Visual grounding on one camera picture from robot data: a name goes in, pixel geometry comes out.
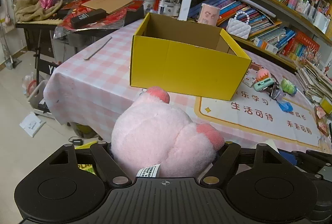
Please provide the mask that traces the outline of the white pen holder with pens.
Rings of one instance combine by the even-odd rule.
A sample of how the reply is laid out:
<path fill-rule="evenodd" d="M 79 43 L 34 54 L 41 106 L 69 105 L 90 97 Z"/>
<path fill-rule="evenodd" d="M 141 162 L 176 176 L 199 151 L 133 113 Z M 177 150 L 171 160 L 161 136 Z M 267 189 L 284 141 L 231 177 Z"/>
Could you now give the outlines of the white pen holder with pens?
<path fill-rule="evenodd" d="M 144 14 L 157 13 L 165 16 L 178 17 L 181 0 L 139 0 L 143 1 Z"/>

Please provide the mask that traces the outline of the stack of papers and magazines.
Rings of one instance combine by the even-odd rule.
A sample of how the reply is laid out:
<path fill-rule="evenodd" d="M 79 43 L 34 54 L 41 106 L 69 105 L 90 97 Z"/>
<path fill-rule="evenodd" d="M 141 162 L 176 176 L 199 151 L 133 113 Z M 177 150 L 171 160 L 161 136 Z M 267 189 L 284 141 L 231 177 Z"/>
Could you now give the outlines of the stack of papers and magazines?
<path fill-rule="evenodd" d="M 304 64 L 297 65 L 295 73 L 303 93 L 312 103 L 319 103 L 323 98 L 331 103 L 331 80 L 307 59 Z"/>

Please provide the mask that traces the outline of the pink plush pig toy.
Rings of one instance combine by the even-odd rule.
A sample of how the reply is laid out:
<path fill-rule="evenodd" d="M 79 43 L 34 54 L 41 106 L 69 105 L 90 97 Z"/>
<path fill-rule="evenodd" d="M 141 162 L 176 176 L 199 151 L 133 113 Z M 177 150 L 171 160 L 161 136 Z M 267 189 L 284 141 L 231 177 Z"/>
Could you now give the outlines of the pink plush pig toy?
<path fill-rule="evenodd" d="M 114 125 L 110 150 L 132 179 L 140 169 L 153 165 L 159 165 L 161 177 L 196 177 L 225 144 L 224 133 L 193 122 L 169 101 L 164 89 L 148 88 Z"/>

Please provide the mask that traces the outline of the black rectangular box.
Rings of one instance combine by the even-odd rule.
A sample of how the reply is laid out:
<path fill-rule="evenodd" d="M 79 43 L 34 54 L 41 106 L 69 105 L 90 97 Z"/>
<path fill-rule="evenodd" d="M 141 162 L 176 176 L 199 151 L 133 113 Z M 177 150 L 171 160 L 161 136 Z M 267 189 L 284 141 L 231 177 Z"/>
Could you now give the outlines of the black rectangular box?
<path fill-rule="evenodd" d="M 87 24 L 95 23 L 104 19 L 107 16 L 107 12 L 101 8 L 93 10 L 87 13 L 82 13 L 76 17 L 71 18 L 71 26 L 74 29 L 79 29 Z"/>

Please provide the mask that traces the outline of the grey purple toy figure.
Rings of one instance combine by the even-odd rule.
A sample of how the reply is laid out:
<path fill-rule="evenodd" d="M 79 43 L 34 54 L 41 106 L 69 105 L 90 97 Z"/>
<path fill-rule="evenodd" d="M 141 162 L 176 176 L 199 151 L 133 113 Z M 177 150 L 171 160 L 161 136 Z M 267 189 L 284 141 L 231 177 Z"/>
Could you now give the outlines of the grey purple toy figure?
<path fill-rule="evenodd" d="M 269 97 L 273 100 L 282 100 L 284 92 L 276 84 L 273 84 L 267 88 Z"/>

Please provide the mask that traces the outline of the blue paper scrap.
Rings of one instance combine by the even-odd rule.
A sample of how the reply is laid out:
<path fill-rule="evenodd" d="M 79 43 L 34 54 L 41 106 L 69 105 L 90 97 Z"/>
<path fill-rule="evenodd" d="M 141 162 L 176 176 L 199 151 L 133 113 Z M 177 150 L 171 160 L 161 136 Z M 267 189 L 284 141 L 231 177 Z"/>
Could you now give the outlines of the blue paper scrap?
<path fill-rule="evenodd" d="M 293 112 L 293 106 L 284 100 L 277 100 L 278 106 L 284 112 Z"/>

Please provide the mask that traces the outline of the small white printed box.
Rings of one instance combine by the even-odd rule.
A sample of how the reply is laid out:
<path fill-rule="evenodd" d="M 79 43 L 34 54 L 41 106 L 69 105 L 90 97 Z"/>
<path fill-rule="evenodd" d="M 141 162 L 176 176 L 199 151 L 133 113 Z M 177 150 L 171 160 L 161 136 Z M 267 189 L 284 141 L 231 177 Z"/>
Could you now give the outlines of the small white printed box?
<path fill-rule="evenodd" d="M 249 69 L 246 72 L 245 77 L 243 78 L 243 83 L 249 88 L 251 88 L 256 82 L 257 82 L 257 71 Z"/>

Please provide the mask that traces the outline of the cartoon printed desk mat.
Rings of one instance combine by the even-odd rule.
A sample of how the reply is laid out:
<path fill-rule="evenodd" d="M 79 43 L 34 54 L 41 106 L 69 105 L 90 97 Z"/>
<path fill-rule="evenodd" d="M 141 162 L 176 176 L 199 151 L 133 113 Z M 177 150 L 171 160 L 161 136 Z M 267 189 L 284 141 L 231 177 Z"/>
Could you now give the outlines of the cartoon printed desk mat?
<path fill-rule="evenodd" d="M 232 100 L 198 97 L 194 111 L 217 126 L 227 126 L 275 141 L 331 153 L 331 141 L 317 127 L 314 110 L 300 99 L 300 94 L 282 98 L 293 109 L 285 112 L 267 92 L 257 92 L 244 82 Z"/>

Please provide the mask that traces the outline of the yellow cardboard box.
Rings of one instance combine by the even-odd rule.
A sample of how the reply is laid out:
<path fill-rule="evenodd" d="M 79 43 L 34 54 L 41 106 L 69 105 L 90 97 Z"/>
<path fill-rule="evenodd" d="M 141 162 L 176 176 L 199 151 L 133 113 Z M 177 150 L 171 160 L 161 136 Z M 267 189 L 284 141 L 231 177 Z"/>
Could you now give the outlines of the yellow cardboard box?
<path fill-rule="evenodd" d="M 250 64 L 225 30 L 148 13 L 132 38 L 129 84 L 231 100 Z"/>

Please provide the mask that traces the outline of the white quilted pearl handbag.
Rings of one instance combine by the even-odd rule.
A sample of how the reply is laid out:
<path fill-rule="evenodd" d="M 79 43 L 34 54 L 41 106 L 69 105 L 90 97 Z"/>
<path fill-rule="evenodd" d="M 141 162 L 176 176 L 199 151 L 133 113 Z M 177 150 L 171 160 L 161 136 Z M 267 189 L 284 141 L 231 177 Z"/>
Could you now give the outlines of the white quilted pearl handbag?
<path fill-rule="evenodd" d="M 245 15 L 246 21 L 242 22 L 237 19 L 239 15 Z M 226 27 L 226 32 L 230 35 L 237 36 L 241 39 L 247 40 L 251 31 L 251 26 L 249 25 L 249 15 L 244 11 L 239 11 L 236 13 L 234 18 L 230 18 Z"/>

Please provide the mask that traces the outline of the pink plush chick toy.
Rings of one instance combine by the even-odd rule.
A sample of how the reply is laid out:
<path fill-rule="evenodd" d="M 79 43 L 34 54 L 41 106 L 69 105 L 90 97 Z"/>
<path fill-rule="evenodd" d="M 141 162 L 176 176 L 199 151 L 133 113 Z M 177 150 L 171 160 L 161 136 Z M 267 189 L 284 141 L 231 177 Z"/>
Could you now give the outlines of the pink plush chick toy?
<path fill-rule="evenodd" d="M 260 70 L 257 71 L 256 81 L 259 82 L 270 77 L 271 77 L 270 72 L 265 68 L 261 68 Z"/>

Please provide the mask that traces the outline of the beige fuzzy blanket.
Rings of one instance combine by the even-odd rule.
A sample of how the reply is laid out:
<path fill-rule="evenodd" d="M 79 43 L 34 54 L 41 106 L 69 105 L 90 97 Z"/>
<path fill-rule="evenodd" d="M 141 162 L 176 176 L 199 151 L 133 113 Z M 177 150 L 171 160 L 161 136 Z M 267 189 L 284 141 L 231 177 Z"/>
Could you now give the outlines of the beige fuzzy blanket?
<path fill-rule="evenodd" d="M 17 22 L 42 21 L 48 19 L 60 9 L 63 0 L 55 0 L 46 7 L 48 0 L 17 0 L 14 14 Z"/>

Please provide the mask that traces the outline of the white envelope on floor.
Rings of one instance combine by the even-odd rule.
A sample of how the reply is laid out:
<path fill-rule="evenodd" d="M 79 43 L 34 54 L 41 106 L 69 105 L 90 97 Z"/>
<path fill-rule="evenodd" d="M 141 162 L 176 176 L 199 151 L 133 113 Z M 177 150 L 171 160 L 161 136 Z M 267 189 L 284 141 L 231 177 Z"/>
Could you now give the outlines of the white envelope on floor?
<path fill-rule="evenodd" d="M 40 119 L 35 113 L 30 112 L 19 126 L 30 136 L 34 137 L 46 121 Z"/>

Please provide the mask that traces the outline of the green blue toy car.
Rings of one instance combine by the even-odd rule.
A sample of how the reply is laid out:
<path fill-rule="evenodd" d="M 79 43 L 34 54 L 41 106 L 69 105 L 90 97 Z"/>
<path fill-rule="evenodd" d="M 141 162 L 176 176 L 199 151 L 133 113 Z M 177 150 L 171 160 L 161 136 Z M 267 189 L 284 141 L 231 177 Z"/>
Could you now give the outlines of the green blue toy car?
<path fill-rule="evenodd" d="M 280 87 L 282 88 L 283 92 L 288 93 L 290 96 L 294 96 L 297 92 L 297 87 L 286 78 L 282 79 Z"/>

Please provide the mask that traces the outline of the pink cartoon cup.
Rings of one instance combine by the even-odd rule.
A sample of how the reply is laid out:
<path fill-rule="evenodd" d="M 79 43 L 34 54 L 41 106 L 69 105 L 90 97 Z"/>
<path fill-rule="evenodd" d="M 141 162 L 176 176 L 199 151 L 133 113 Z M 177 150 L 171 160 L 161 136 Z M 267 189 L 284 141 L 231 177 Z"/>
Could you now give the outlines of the pink cartoon cup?
<path fill-rule="evenodd" d="M 202 4 L 199 13 L 198 23 L 212 25 L 215 27 L 219 19 L 220 10 L 221 9 L 218 7 L 208 4 Z"/>

